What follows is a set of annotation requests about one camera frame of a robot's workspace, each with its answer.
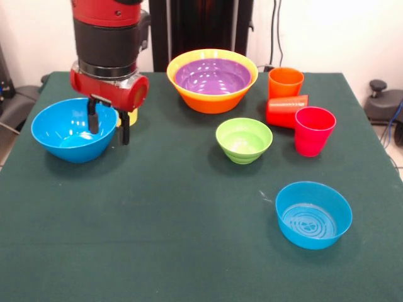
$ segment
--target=green bowl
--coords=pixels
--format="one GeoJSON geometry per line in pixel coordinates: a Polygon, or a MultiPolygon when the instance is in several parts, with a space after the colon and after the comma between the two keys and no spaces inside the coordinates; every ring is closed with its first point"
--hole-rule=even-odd
{"type": "Polygon", "coordinates": [[[215,137],[229,159],[241,165],[258,159],[273,141],[269,127],[251,118],[233,118],[223,122],[217,128],[215,137]]]}

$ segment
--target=bowl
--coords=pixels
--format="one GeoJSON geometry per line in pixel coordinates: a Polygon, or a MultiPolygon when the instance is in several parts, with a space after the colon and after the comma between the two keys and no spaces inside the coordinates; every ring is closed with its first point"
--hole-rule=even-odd
{"type": "Polygon", "coordinates": [[[250,164],[273,142],[273,134],[264,123],[252,118],[233,118],[223,122],[215,133],[228,158],[236,164],[250,164]]]}
{"type": "Polygon", "coordinates": [[[350,205],[340,193],[310,181],[284,187],[276,197],[276,212],[284,236],[310,250],[330,247],[353,221],[350,205]]]}
{"type": "Polygon", "coordinates": [[[256,79],[258,78],[258,68],[247,57],[236,52],[222,49],[200,49],[182,53],[173,59],[167,67],[167,76],[190,108],[201,113],[218,114],[230,111],[239,104],[244,95],[256,82],[256,79]],[[175,77],[180,68],[194,61],[205,59],[231,60],[243,65],[251,75],[249,84],[236,92],[225,94],[203,94],[182,88],[178,83],[176,83],[175,77]]]}
{"type": "Polygon", "coordinates": [[[54,156],[75,164],[100,156],[115,133],[118,114],[97,104],[99,132],[94,135],[88,130],[87,102],[67,99],[42,110],[32,122],[34,139],[54,156]]]}
{"type": "Polygon", "coordinates": [[[181,67],[175,81],[183,89],[200,94],[230,94],[244,89],[251,81],[242,64],[225,59],[202,59],[181,67]]]}

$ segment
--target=cup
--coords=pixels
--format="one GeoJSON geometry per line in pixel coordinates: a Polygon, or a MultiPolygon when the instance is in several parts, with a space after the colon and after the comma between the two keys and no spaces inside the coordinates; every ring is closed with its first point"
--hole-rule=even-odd
{"type": "Polygon", "coordinates": [[[304,79],[304,74],[293,68],[272,69],[269,72],[269,98],[298,96],[304,79]]]}
{"type": "Polygon", "coordinates": [[[305,107],[295,114],[295,148],[306,157],[320,154],[336,127],[336,117],[320,107],[305,107]]]}
{"type": "Polygon", "coordinates": [[[294,129],[295,113],[306,106],[308,95],[270,99],[266,107],[266,121],[271,125],[294,129]]]}

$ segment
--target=bowl rim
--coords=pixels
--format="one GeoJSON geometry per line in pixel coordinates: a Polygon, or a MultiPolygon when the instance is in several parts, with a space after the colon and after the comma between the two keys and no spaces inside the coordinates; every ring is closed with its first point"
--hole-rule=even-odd
{"type": "Polygon", "coordinates": [[[306,128],[306,129],[309,129],[309,130],[311,130],[311,131],[325,132],[325,131],[329,131],[329,130],[332,130],[333,128],[335,128],[336,125],[337,125],[338,120],[337,120],[336,116],[335,116],[333,113],[331,113],[331,112],[330,112],[328,109],[326,109],[326,108],[318,107],[318,106],[306,106],[306,107],[303,107],[303,108],[300,108],[300,109],[297,110],[297,112],[295,113],[295,122],[298,123],[302,128],[306,128]],[[330,126],[329,128],[326,128],[326,129],[314,129],[314,128],[305,126],[305,125],[302,124],[301,121],[298,119],[298,114],[300,114],[302,111],[304,111],[304,110],[307,109],[307,108],[308,108],[308,110],[319,109],[319,110],[321,110],[321,111],[323,111],[323,112],[326,112],[327,114],[329,114],[329,115],[333,118],[333,125],[330,126]]]}
{"type": "Polygon", "coordinates": [[[230,118],[230,119],[228,119],[228,120],[223,121],[221,124],[219,124],[219,126],[218,126],[217,129],[215,130],[215,139],[217,140],[217,142],[219,143],[219,145],[220,145],[222,148],[224,148],[224,149],[226,149],[226,150],[228,150],[228,151],[230,151],[230,152],[232,152],[232,153],[241,154],[241,155],[255,155],[255,154],[259,154],[259,153],[261,153],[261,152],[264,152],[265,150],[267,150],[267,149],[271,146],[271,144],[273,143],[274,135],[273,135],[273,132],[271,131],[271,129],[269,128],[269,126],[266,125],[265,123],[263,123],[263,122],[261,122],[261,121],[259,121],[259,120],[255,120],[254,118],[238,117],[238,118],[230,118]],[[270,133],[269,142],[268,142],[267,144],[265,144],[263,148],[259,149],[259,151],[253,152],[253,153],[238,153],[238,152],[234,152],[234,151],[229,150],[226,146],[224,146],[224,145],[221,144],[221,142],[220,142],[220,140],[219,140],[218,134],[219,134],[219,130],[220,130],[220,128],[221,128],[222,126],[224,126],[226,123],[229,123],[229,122],[234,121],[234,120],[247,120],[247,121],[251,121],[251,122],[256,123],[256,124],[261,124],[261,125],[263,125],[264,128],[265,128],[266,130],[268,130],[268,133],[270,133]]]}
{"type": "Polygon", "coordinates": [[[292,68],[292,67],[275,67],[275,68],[273,68],[273,69],[271,69],[271,70],[269,71],[268,77],[269,77],[269,79],[271,79],[273,82],[275,82],[275,83],[277,83],[277,84],[280,84],[280,85],[284,85],[284,86],[295,86],[295,85],[299,85],[299,84],[303,83],[304,80],[305,80],[305,74],[304,74],[302,71],[300,71],[300,70],[298,70],[298,69],[295,69],[295,68],[292,68]],[[282,69],[282,70],[296,71],[296,72],[298,72],[299,74],[302,74],[302,80],[299,81],[299,82],[293,83],[293,84],[284,84],[284,83],[281,83],[281,82],[278,82],[278,81],[274,80],[274,79],[271,77],[271,74],[272,74],[273,72],[276,72],[276,71],[280,70],[280,69],[282,69]]]}
{"type": "MultiPolygon", "coordinates": [[[[226,60],[226,61],[231,61],[232,63],[235,63],[235,64],[237,64],[237,65],[240,65],[241,68],[246,69],[247,74],[248,74],[249,77],[248,77],[247,84],[246,84],[242,89],[244,89],[245,87],[247,87],[247,86],[249,85],[249,83],[252,81],[252,78],[253,78],[253,77],[252,77],[252,72],[251,72],[244,64],[241,64],[241,63],[239,63],[239,62],[237,62],[237,61],[235,61],[235,60],[232,60],[232,59],[204,58],[204,59],[200,59],[200,60],[196,60],[196,61],[191,61],[191,62],[185,64],[184,66],[181,66],[181,67],[176,71],[176,73],[175,73],[175,75],[174,75],[175,83],[176,83],[178,86],[182,87],[182,89],[187,90],[186,88],[184,88],[183,86],[181,86],[180,84],[178,84],[178,79],[176,78],[176,76],[178,75],[178,72],[179,72],[181,69],[185,68],[187,65],[192,64],[193,62],[203,61],[203,60],[226,60]]],[[[203,95],[214,96],[214,94],[203,94],[203,95]]]]}
{"type": "Polygon", "coordinates": [[[166,68],[166,75],[169,79],[169,81],[172,83],[172,85],[179,91],[184,91],[187,94],[189,94],[190,96],[192,96],[193,98],[203,98],[203,101],[208,101],[208,102],[214,102],[217,100],[221,100],[223,97],[225,98],[231,98],[233,96],[236,96],[242,92],[246,92],[248,91],[252,85],[257,81],[258,77],[259,77],[259,70],[258,67],[256,66],[256,64],[249,59],[247,56],[245,55],[241,55],[240,53],[237,52],[232,52],[230,50],[226,50],[226,49],[219,49],[219,48],[202,48],[202,49],[196,49],[196,50],[191,50],[189,52],[185,52],[182,53],[180,55],[178,55],[177,57],[173,58],[170,63],[168,64],[167,68],[166,68]],[[169,76],[169,70],[173,68],[173,65],[182,57],[185,57],[191,53],[202,53],[202,52],[223,52],[223,53],[231,53],[231,54],[235,54],[236,56],[240,56],[240,57],[244,57],[249,63],[251,63],[253,70],[249,70],[244,64],[244,67],[246,67],[247,70],[249,70],[249,73],[251,74],[251,80],[249,82],[249,84],[242,88],[241,90],[232,92],[232,93],[228,93],[228,94],[202,94],[202,93],[197,93],[197,92],[193,92],[190,90],[187,90],[179,85],[177,85],[177,83],[175,82],[174,78],[175,76],[173,75],[172,77],[169,76]]]}
{"type": "Polygon", "coordinates": [[[297,182],[292,182],[292,183],[290,183],[290,184],[287,184],[285,187],[283,187],[283,188],[280,190],[280,192],[277,193],[276,201],[275,201],[275,207],[276,207],[277,218],[278,218],[279,220],[281,220],[281,222],[283,222],[283,224],[284,224],[290,231],[292,231],[293,233],[295,233],[295,234],[297,234],[297,235],[299,235],[299,236],[301,236],[301,237],[303,237],[303,238],[309,238],[309,239],[311,239],[311,240],[323,241],[323,240],[332,240],[332,239],[335,239],[335,238],[339,238],[339,237],[343,236],[343,235],[350,229],[350,226],[351,226],[351,224],[353,223],[353,210],[351,209],[351,206],[350,206],[350,204],[348,203],[347,199],[346,199],[339,191],[337,191],[337,190],[333,189],[331,186],[328,186],[328,185],[323,184],[323,183],[321,183],[321,182],[315,182],[315,181],[297,181],[297,182]],[[278,198],[279,198],[280,194],[281,194],[284,190],[286,190],[286,189],[288,189],[289,187],[292,187],[292,186],[294,186],[294,185],[297,185],[297,184],[315,184],[316,186],[326,187],[327,189],[330,189],[330,191],[332,191],[333,193],[335,193],[336,195],[338,195],[339,197],[341,197],[341,200],[343,200],[343,202],[347,205],[347,207],[348,207],[348,209],[349,209],[349,212],[350,212],[350,215],[351,215],[351,219],[350,219],[350,221],[349,221],[348,226],[346,227],[346,229],[343,230],[340,234],[335,235],[335,236],[332,236],[332,237],[329,237],[329,238],[315,238],[315,237],[308,237],[308,236],[302,235],[301,233],[296,232],[295,230],[293,230],[292,228],[290,228],[288,225],[286,225],[286,224],[283,222],[283,220],[282,220],[282,218],[281,218],[281,216],[280,216],[280,214],[279,214],[279,212],[278,212],[278,198]]]}
{"type": "Polygon", "coordinates": [[[111,109],[115,112],[115,116],[116,116],[115,126],[114,126],[111,130],[109,130],[109,131],[108,131],[103,137],[101,137],[99,140],[95,140],[95,141],[92,141],[92,142],[89,142],[89,143],[86,143],[86,144],[83,144],[83,145],[80,145],[80,146],[74,146],[74,147],[60,147],[60,146],[49,145],[49,144],[47,144],[47,143],[43,143],[43,142],[34,134],[34,132],[33,132],[33,126],[34,126],[36,120],[39,118],[39,116],[40,116],[42,113],[44,113],[46,110],[50,109],[51,107],[53,107],[53,106],[55,106],[55,105],[58,105],[58,104],[61,104],[61,103],[66,103],[66,102],[69,102],[69,101],[78,101],[78,100],[88,100],[88,98],[71,98],[71,99],[64,99],[64,100],[61,100],[61,101],[56,102],[56,103],[54,103],[54,104],[51,104],[51,105],[47,106],[46,108],[43,108],[43,109],[36,115],[36,117],[34,117],[32,123],[31,123],[31,134],[32,134],[32,136],[34,137],[34,139],[35,139],[38,143],[40,143],[41,145],[43,145],[43,146],[45,146],[45,147],[49,147],[49,148],[57,148],[57,149],[75,149],[75,148],[82,148],[82,147],[86,147],[86,146],[92,145],[92,144],[94,144],[94,143],[97,143],[97,142],[99,142],[101,139],[104,139],[104,138],[107,137],[109,134],[111,134],[111,132],[116,131],[116,125],[117,125],[117,123],[118,123],[118,113],[117,113],[116,110],[114,110],[113,108],[111,108],[111,109]]]}

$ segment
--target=blue bowl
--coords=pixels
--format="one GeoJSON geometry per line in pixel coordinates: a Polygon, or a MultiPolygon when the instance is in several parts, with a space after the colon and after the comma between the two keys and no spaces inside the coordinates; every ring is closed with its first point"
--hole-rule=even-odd
{"type": "Polygon", "coordinates": [[[334,244],[353,221],[346,199],[318,182],[295,182],[276,197],[280,230],[299,247],[320,250],[334,244]]]}
{"type": "Polygon", "coordinates": [[[93,135],[88,130],[87,102],[88,98],[67,99],[42,110],[31,126],[35,140],[54,156],[75,164],[100,156],[115,133],[118,113],[97,104],[99,132],[93,135]]]}

